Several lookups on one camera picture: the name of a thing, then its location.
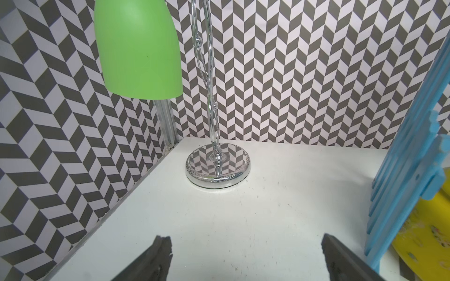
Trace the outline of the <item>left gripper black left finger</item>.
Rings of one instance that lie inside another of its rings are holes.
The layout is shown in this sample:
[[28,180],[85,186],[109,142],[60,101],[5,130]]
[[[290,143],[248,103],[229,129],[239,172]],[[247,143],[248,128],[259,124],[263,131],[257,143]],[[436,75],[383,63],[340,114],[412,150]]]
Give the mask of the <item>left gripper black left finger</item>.
[[153,244],[112,281],[165,281],[172,258],[171,238],[157,235]]

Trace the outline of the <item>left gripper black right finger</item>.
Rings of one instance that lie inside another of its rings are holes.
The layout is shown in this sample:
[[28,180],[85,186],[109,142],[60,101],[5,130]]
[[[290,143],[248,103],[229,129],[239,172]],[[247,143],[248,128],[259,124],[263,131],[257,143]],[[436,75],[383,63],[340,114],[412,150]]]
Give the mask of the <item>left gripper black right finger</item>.
[[322,250],[331,281],[383,281],[383,278],[336,237],[324,234]]

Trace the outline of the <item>yellow ceramic tea canister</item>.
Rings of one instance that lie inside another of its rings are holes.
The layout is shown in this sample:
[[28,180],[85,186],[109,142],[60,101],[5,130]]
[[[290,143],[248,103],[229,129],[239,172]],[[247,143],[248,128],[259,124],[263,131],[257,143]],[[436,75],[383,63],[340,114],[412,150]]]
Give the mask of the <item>yellow ceramic tea canister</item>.
[[450,279],[450,169],[431,200],[419,199],[392,242],[400,258],[422,281]]

